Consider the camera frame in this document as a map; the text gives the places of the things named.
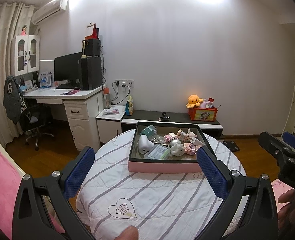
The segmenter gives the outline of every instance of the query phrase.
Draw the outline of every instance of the curtain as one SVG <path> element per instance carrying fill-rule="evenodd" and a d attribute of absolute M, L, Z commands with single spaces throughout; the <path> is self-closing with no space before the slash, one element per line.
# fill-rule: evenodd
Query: curtain
<path fill-rule="evenodd" d="M 19 126 L 6 116 L 3 107 L 4 82 L 11 74 L 11 42 L 15 35 L 20 35 L 23 25 L 30 27 L 34 6 L 27 7 L 24 3 L 4 3 L 0 5 L 0 143 L 3 147 L 14 137 L 22 134 Z"/>

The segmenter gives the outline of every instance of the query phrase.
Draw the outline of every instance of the orange plush toy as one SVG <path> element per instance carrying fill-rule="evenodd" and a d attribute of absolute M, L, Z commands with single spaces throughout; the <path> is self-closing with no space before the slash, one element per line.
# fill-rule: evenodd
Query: orange plush toy
<path fill-rule="evenodd" d="M 203 102 L 202 98 L 199 98 L 197 95 L 191 95 L 188 98 L 187 108 L 193 108 L 194 106 L 199 107 Z"/>

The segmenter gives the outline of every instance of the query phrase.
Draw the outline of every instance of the chair base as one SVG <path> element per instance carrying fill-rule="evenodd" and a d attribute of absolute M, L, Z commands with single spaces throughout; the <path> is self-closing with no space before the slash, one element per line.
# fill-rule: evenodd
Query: chair base
<path fill-rule="evenodd" d="M 26 138 L 25 140 L 25 145 L 28 145 L 28 140 L 33 138 L 33 137 L 36 137 L 35 139 L 35 151 L 38 151 L 39 150 L 39 145 L 38 145 L 38 141 L 39 141 L 39 138 L 42 136 L 42 135 L 49 135 L 52 137 L 52 139 L 54 139 L 54 134 L 52 133 L 46 133 L 46 132 L 40 132 L 40 128 L 36 128 L 35 130 L 32 131 L 32 135 L 30 135 L 29 137 Z"/>

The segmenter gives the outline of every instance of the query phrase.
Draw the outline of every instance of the heart shape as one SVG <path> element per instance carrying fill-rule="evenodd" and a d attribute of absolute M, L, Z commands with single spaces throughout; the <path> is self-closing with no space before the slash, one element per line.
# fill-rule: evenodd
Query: heart shape
<path fill-rule="evenodd" d="M 126 198 L 120 198 L 116 205 L 109 206 L 107 209 L 109 214 L 115 218 L 129 219 L 137 218 L 134 207 L 130 200 Z"/>

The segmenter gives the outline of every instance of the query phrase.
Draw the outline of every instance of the gray jacket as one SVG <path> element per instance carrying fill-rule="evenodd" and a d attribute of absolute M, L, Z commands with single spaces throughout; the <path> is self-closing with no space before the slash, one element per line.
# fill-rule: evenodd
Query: gray jacket
<path fill-rule="evenodd" d="M 17 124 L 21 117 L 21 91 L 14 76 L 8 76 L 4 84 L 3 106 L 7 117 Z"/>

